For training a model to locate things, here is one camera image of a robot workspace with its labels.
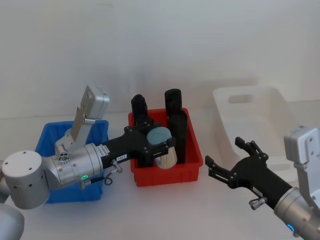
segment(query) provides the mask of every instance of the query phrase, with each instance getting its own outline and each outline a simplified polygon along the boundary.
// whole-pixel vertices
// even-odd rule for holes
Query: label
[[[95,146],[95,147],[98,150],[98,153],[99,153],[101,158],[108,155],[108,153],[105,152],[104,146],[102,144],[100,144],[99,146]]]
[[[128,157],[127,154],[122,155],[122,156],[118,156],[118,157],[116,158],[116,161],[119,162],[119,161],[121,161],[121,160],[126,159],[127,157]]]
[[[110,153],[109,148],[107,148],[107,146],[102,145],[104,152],[108,155]]]
[[[256,189],[255,187],[252,187],[252,191],[257,194],[260,198],[262,198],[264,195],[262,194],[262,192],[260,192],[258,189]]]

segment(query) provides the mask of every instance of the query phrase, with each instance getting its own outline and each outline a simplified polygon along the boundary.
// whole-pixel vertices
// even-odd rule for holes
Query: gray cylinder
[[[87,144],[69,154],[69,159],[43,158],[45,174],[50,189],[60,189],[103,173],[103,164],[97,147]]]
[[[320,217],[309,207],[298,188],[289,189],[278,201],[274,214],[304,240],[320,240]]]
[[[25,218],[11,206],[0,203],[0,240],[19,240],[25,229]]]
[[[2,172],[14,204],[20,209],[34,209],[50,195],[42,157],[35,151],[18,151],[2,164]]]

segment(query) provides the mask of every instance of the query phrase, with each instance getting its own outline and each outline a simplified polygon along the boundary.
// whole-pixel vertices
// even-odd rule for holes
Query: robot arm
[[[245,143],[237,137],[235,144],[249,157],[239,161],[231,171],[219,167],[206,156],[209,176],[226,183],[230,188],[245,187],[258,198],[249,202],[256,210],[263,204],[274,209],[295,237],[320,240],[320,129],[299,127],[284,137],[287,159],[294,162],[300,190],[291,187],[267,168],[268,156],[254,141]]]
[[[147,134],[160,126],[153,121],[127,126],[122,136],[102,144],[85,145],[91,126],[102,119],[108,103],[101,87],[87,86],[70,133],[55,143],[55,155],[41,157],[34,151],[19,151],[0,165],[0,240],[19,240],[24,230],[23,215],[3,204],[9,195],[18,208],[33,209],[48,200],[49,189],[75,183],[84,188],[102,180],[110,185],[109,176],[122,172],[120,163],[136,158],[141,166],[152,166],[155,158],[167,155],[175,146],[171,136],[156,145],[149,143]],[[110,167],[114,169],[106,177],[94,178]]]

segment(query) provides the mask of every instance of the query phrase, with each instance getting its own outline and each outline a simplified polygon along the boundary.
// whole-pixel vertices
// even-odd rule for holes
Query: translucent plastic bin
[[[213,91],[220,115],[217,144],[227,169],[248,154],[235,146],[235,138],[254,140],[269,155],[267,166],[290,183],[297,171],[287,160],[284,136],[299,126],[281,93],[268,86],[224,87]]]
[[[186,153],[185,163],[176,164],[169,169],[162,169],[154,164],[153,167],[138,167],[138,160],[131,159],[131,172],[134,174],[134,180],[138,187],[155,186],[163,184],[174,184],[193,182],[198,180],[199,168],[203,164],[194,128],[190,120],[189,112],[186,108],[182,109],[187,117],[187,135],[186,135]],[[148,115],[155,123],[167,126],[166,109],[148,110]],[[133,114],[129,113],[129,126],[134,125]]]
[[[65,135],[65,132],[72,127],[73,121],[62,121],[47,123],[43,130],[35,151],[43,157],[50,157],[55,154],[55,142]],[[97,120],[92,126],[87,144],[101,144],[108,140],[108,122]],[[46,203],[67,203],[86,202],[100,200],[102,195],[103,181],[90,184],[85,189],[80,188],[76,183],[59,190],[50,190],[50,197]]]

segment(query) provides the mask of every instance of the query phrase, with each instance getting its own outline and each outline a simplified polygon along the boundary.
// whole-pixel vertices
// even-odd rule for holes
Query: blue plastic bin
[[[47,123],[40,136],[35,151],[43,157],[55,155],[55,142],[65,135],[65,132],[72,127],[73,121]],[[108,121],[97,120],[92,126],[87,144],[101,144],[108,140]],[[46,203],[69,203],[100,200],[103,181],[88,185],[85,189],[80,188],[76,183],[59,190],[50,190],[50,197]]]

